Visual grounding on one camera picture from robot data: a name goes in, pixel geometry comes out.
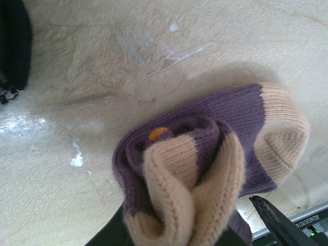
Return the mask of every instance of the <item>black object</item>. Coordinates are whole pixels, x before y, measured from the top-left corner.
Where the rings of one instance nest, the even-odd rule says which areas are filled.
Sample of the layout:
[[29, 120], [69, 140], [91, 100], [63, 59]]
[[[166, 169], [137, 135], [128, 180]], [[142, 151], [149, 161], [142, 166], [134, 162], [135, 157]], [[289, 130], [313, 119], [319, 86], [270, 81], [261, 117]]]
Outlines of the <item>black object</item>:
[[328, 240], [324, 233], [314, 234], [308, 237], [301, 229], [294, 225], [269, 201], [259, 196], [250, 198], [256, 211], [265, 223], [266, 227], [281, 246], [327, 246]]
[[[87, 244], [86, 246], [134, 246], [129, 232], [123, 223], [122, 206], [114, 214], [113, 218], [104, 226]], [[228, 228], [215, 246], [248, 246], [238, 234]]]
[[32, 25], [22, 0], [0, 1], [0, 105], [15, 99], [28, 82]]

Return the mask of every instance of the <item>white stain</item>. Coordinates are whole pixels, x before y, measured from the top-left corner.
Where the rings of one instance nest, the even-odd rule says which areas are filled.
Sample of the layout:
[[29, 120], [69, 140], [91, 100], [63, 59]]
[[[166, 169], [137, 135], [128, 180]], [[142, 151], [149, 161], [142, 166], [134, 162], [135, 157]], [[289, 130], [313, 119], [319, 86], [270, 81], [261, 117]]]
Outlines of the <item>white stain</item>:
[[83, 166], [83, 157], [81, 151], [77, 152], [77, 155], [71, 160], [71, 166], [82, 167]]
[[77, 154], [76, 156], [71, 160], [71, 166], [73, 167], [82, 167], [83, 166], [83, 157], [82, 152], [80, 150], [80, 147], [77, 145], [77, 141], [79, 141], [79, 138], [76, 136], [72, 136], [72, 146], [74, 148], [77, 148]]
[[179, 30], [179, 28], [180, 28], [179, 25], [175, 22], [170, 26], [170, 31], [171, 32], [176, 32], [176, 31]]
[[26, 115], [11, 115], [0, 123], [0, 133], [39, 130], [46, 123], [45, 118], [31, 118]]
[[184, 55], [178, 55], [178, 56], [177, 56], [177, 53], [173, 52], [172, 50], [168, 50], [168, 54], [166, 56], [162, 56], [159, 59], [158, 64], [153, 68], [153, 70], [150, 73], [147, 74], [147, 77], [150, 77], [155, 73], [168, 71], [169, 69], [173, 68], [178, 63], [184, 61], [185, 59], [190, 58], [191, 56], [193, 56], [195, 54], [198, 54], [198, 53], [204, 51], [205, 49], [207, 49], [208, 47], [210, 47], [212, 45], [213, 45], [213, 43], [208, 43], [198, 49], [194, 48], [188, 53], [186, 53], [186, 51], [178, 52], [178, 53], [185, 53]]

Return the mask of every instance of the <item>knitted sock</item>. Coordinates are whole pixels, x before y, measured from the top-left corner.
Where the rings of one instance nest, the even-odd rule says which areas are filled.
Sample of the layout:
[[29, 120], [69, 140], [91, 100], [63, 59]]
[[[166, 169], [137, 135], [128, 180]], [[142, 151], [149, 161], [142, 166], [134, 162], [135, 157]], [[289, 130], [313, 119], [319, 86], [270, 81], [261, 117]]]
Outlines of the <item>knitted sock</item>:
[[[237, 197], [275, 189], [294, 169], [308, 134], [290, 93], [266, 83], [203, 97], [135, 129], [113, 157], [132, 239], [213, 245]], [[233, 229], [251, 240], [249, 228]]]

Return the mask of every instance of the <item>knit texture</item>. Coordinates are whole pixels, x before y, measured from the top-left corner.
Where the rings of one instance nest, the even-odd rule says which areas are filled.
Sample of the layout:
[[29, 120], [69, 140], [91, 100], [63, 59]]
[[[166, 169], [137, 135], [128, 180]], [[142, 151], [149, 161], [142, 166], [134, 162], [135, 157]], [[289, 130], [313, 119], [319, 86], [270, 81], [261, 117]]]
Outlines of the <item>knit texture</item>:
[[127, 134], [113, 156], [137, 246], [212, 246], [227, 224], [251, 243], [239, 196], [269, 192], [294, 170], [309, 124], [279, 85], [232, 88]]

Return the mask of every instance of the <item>white surface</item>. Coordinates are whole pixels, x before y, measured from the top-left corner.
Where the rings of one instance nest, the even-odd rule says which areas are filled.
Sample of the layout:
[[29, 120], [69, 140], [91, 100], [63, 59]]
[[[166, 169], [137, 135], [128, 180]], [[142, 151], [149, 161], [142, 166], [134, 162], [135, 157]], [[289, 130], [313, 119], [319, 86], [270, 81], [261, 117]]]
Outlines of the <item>white surface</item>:
[[[83, 245], [122, 202], [111, 157], [129, 130], [250, 81], [290, 87], [312, 125], [298, 169], [265, 197], [288, 216], [327, 201], [327, 1], [25, 2], [33, 64], [0, 112], [0, 245]], [[263, 227], [247, 198], [238, 208]]]

